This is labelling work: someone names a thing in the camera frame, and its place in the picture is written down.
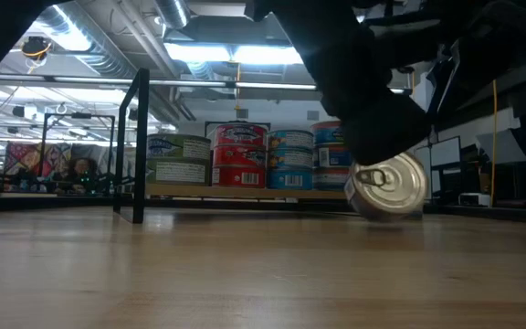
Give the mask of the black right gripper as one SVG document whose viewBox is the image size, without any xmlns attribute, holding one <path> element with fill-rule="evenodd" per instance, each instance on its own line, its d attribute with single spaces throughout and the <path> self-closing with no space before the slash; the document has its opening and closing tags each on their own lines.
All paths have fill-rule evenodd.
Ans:
<svg viewBox="0 0 526 329">
<path fill-rule="evenodd" d="M 388 88 L 390 70 L 378 63 L 374 33 L 349 1 L 255 0 L 253 19 L 272 14 L 321 93 L 359 165 L 391 159 L 424 140 L 431 123 L 408 96 Z"/>
</svg>

